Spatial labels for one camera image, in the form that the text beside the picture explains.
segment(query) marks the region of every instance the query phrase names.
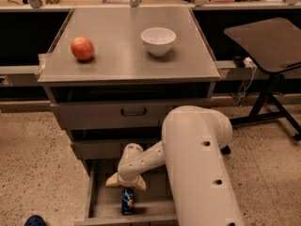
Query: white bowl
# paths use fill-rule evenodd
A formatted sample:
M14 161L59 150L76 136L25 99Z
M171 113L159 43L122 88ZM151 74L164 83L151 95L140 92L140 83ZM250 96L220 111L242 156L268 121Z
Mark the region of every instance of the white bowl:
M152 27L141 34L143 44L156 57L166 54L173 47L176 38L173 31L163 27Z

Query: gray countertop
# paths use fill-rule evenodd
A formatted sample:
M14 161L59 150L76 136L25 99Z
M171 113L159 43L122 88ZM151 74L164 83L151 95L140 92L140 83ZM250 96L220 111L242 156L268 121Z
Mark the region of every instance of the gray countertop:
M149 54L140 38L155 26L177 35L175 46L162 57ZM79 36L94 44L91 60L78 61L71 53L71 41ZM201 82L219 77L189 8L76 8L39 82Z

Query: speckled floor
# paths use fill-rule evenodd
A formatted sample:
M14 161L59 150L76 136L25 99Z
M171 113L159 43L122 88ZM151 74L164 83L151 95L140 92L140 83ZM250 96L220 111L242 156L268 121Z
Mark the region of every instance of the speckled floor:
M214 109L230 118L250 109L221 101ZM298 121L300 105L286 105ZM18 108L0 104L0 225L39 214L48 226L72 226L84 218L86 171L51 112ZM301 142L293 135L284 119L234 129L224 160L246 225L301 225Z

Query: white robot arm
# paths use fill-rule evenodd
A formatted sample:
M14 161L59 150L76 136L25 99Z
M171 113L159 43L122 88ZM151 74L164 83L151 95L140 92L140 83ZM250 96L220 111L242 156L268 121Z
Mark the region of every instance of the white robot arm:
M180 106L166 116L162 141L145 152L137 144L126 146L118 172L106 185L145 190L140 174L166 164L181 226L243 226L220 152L231 137L230 121L222 113Z

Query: can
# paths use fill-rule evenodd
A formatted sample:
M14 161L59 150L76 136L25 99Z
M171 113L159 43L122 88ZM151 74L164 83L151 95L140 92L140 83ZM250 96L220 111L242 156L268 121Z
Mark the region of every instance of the can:
M134 213L134 191L131 188L122 190L121 213L122 215Z

